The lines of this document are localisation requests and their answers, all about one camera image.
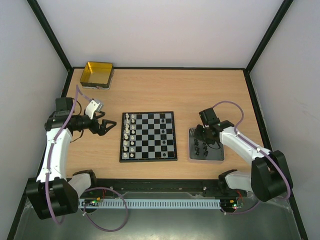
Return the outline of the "pink tray of black pieces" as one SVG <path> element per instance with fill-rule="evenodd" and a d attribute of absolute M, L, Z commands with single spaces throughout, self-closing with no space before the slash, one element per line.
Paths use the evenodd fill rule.
<path fill-rule="evenodd" d="M 188 158 L 192 163 L 222 163 L 225 160 L 224 147 L 219 143 L 207 144 L 195 138 L 196 129 L 188 130 Z"/>

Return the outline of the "black and grey chessboard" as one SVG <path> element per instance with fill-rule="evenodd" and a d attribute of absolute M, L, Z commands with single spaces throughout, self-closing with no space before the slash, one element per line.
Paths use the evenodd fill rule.
<path fill-rule="evenodd" d="M 124 112 L 121 119 L 119 162 L 177 161 L 173 111 Z"/>

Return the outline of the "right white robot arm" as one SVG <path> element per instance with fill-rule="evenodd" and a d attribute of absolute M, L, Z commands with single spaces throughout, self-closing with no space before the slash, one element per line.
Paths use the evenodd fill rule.
<path fill-rule="evenodd" d="M 250 165 L 250 172 L 236 169 L 219 175 L 218 191 L 229 196 L 235 190 L 252 192 L 260 201 L 267 202 L 285 195 L 291 196 L 293 183 L 285 155 L 257 145 L 237 130 L 228 120 L 221 121 L 212 108 L 199 112 L 201 124 L 195 128 L 194 139 L 219 151 L 228 147 Z"/>

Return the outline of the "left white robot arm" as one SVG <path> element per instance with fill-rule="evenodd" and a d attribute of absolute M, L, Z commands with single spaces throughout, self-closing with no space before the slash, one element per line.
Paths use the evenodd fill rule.
<path fill-rule="evenodd" d="M 103 103 L 98 99 L 90 99 L 83 113 L 74 114 L 79 105 L 72 97 L 57 98 L 55 111 L 44 125 L 47 144 L 42 167 L 36 180 L 26 187 L 26 195 L 41 220 L 55 220 L 75 213 L 80 196 L 97 184 L 91 169 L 78 171 L 67 180 L 68 150 L 73 133 L 90 130 L 92 134 L 104 136 L 117 124 L 104 119 Z"/>

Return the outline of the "yellow metal tin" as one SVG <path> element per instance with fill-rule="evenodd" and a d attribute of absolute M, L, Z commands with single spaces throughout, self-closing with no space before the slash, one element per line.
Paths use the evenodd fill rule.
<path fill-rule="evenodd" d="M 80 78 L 83 88 L 108 90 L 114 75 L 114 65 L 109 62 L 88 61 Z"/>

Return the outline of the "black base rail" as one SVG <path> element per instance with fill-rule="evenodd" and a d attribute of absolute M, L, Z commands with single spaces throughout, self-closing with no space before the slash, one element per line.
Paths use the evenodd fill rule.
<path fill-rule="evenodd" d="M 99 178 L 97 187 L 112 188 L 114 191 L 125 194 L 136 193 L 189 193 L 200 194 L 204 197 L 229 199 L 239 196 L 246 197 L 243 190 L 227 189 L 221 191 L 217 179 L 112 179 Z"/>

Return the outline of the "black frame post left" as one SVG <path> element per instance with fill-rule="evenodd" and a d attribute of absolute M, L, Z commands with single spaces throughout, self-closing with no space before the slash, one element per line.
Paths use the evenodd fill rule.
<path fill-rule="evenodd" d="M 35 17 L 37 18 L 38 22 L 40 23 L 43 31 L 45 32 L 47 38 L 49 39 L 51 45 L 53 46 L 55 52 L 57 53 L 59 59 L 61 60 L 65 69 L 70 72 L 72 66 L 61 47 L 52 27 L 50 26 L 49 21 L 47 20 L 43 10 L 41 9 L 37 0 L 27 0 L 28 5 L 30 6 L 31 10 L 33 11 Z"/>

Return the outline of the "black frame post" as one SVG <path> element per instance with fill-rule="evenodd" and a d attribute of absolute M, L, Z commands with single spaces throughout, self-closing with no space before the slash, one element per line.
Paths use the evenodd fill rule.
<path fill-rule="evenodd" d="M 37 18 L 38 22 L 40 23 L 43 31 L 45 32 L 47 38 L 49 39 L 51 45 L 53 46 L 55 52 L 57 53 L 59 59 L 61 60 L 65 69 L 70 72 L 72 66 L 61 47 L 52 27 L 50 26 L 49 21 L 47 20 L 43 10 L 41 9 L 37 0 L 27 0 L 28 5 L 30 6 L 31 10 L 33 11 L 35 17 Z"/>
<path fill-rule="evenodd" d="M 277 10 L 260 43 L 258 44 L 254 54 L 252 55 L 247 67 L 245 68 L 247 72 L 251 72 L 253 70 L 254 66 L 258 62 L 260 56 L 262 55 L 263 51 L 265 50 L 266 46 L 268 45 L 274 33 L 276 32 L 278 26 L 280 25 L 281 21 L 285 17 L 287 11 L 289 10 L 293 2 L 294 0 L 282 1 L 279 9 Z"/>

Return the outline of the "black frame post right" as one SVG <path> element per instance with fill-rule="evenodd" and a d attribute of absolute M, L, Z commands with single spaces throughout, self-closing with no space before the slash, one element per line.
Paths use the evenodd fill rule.
<path fill-rule="evenodd" d="M 279 9 L 277 10 L 260 43 L 258 44 L 254 54 L 252 55 L 247 67 L 245 68 L 247 72 L 251 72 L 253 70 L 254 66 L 258 62 L 260 56 L 262 55 L 263 51 L 265 50 L 266 46 L 268 45 L 274 33 L 276 32 L 278 26 L 280 25 L 281 21 L 285 17 L 287 11 L 289 10 L 293 2 L 294 0 L 282 1 Z"/>

